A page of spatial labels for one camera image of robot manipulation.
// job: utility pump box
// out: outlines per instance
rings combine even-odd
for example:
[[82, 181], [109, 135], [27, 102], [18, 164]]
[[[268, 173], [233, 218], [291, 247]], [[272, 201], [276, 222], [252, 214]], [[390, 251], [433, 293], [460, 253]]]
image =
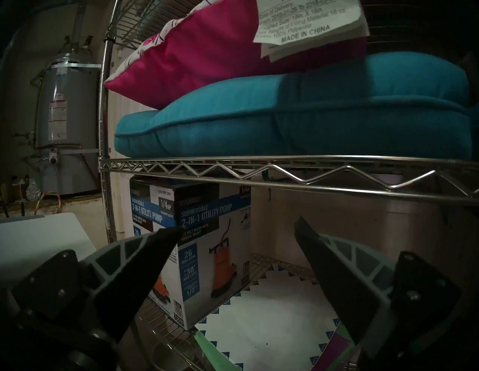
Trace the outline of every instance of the utility pump box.
[[249, 283], [251, 187], [134, 176], [130, 196], [136, 235], [185, 228], [150, 292], [183, 328]]

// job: gas valve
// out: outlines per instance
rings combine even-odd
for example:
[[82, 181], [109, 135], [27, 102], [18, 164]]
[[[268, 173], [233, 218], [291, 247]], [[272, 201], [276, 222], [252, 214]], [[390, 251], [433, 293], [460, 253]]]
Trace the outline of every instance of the gas valve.
[[52, 148], [50, 156], [48, 157], [50, 164], [56, 165], [58, 162], [58, 152], [56, 149]]

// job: orange pump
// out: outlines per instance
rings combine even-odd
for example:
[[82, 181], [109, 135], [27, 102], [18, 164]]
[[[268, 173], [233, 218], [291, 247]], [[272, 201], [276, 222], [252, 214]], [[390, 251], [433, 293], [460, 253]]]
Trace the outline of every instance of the orange pump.
[[166, 286], [163, 284], [163, 281], [161, 280], [161, 274], [158, 276], [158, 280], [153, 286], [153, 291], [162, 302], [168, 301], [169, 303], [171, 303], [171, 299], [169, 298], [170, 293], [166, 289]]
[[215, 276], [211, 292], [212, 298], [217, 298], [228, 291], [233, 283], [233, 278], [237, 276], [236, 265], [234, 263], [229, 264], [229, 238], [223, 239], [229, 230], [230, 224], [231, 219], [228, 223], [228, 229], [221, 238], [221, 242], [209, 250], [210, 254], [212, 252], [215, 253]]

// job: water heater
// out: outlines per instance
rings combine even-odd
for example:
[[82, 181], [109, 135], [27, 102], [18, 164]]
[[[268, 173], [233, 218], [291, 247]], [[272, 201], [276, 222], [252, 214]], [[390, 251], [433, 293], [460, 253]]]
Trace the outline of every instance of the water heater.
[[72, 194], [98, 188], [97, 87], [99, 65], [65, 53], [45, 70], [38, 102], [38, 143], [45, 159], [43, 192]]

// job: pink pillow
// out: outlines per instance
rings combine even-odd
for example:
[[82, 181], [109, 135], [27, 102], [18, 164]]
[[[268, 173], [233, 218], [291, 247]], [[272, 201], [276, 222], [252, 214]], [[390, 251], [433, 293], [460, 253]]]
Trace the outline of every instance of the pink pillow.
[[172, 20], [146, 40], [105, 86], [146, 106], [162, 109], [205, 85], [226, 79], [303, 72], [364, 56], [366, 39], [305, 50], [271, 63], [253, 43], [256, 0], [200, 3], [186, 18]]

